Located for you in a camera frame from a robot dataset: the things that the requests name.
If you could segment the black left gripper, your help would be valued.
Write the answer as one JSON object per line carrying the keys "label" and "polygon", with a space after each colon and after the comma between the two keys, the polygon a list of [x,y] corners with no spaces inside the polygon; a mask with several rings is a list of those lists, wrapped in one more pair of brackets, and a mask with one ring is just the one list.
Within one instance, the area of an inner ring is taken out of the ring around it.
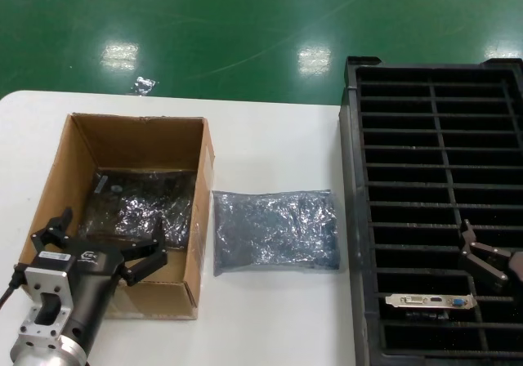
{"label": "black left gripper", "polygon": [[[47,245],[65,249],[69,242],[66,231],[73,220],[73,210],[66,207],[60,216],[49,220],[46,226],[30,236],[36,253]],[[122,279],[128,287],[134,286],[168,263],[163,222],[154,226],[151,239],[126,246],[122,252],[103,243],[69,243],[65,251],[74,257],[72,267],[73,310],[65,325],[65,335],[89,352],[96,340],[110,299],[119,282],[123,261],[135,261],[131,267],[122,267]]]}

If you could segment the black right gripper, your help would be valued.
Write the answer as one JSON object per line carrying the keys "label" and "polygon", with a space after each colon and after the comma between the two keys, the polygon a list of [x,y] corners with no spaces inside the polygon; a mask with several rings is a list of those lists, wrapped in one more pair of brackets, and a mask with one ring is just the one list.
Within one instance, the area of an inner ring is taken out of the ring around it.
{"label": "black right gripper", "polygon": [[[459,265],[474,279],[495,292],[501,292],[507,286],[522,285],[523,281],[523,252],[509,251],[498,247],[492,247],[477,240],[476,233],[468,219],[460,225],[460,248],[462,256]],[[507,273],[494,268],[486,261],[507,262]]]}

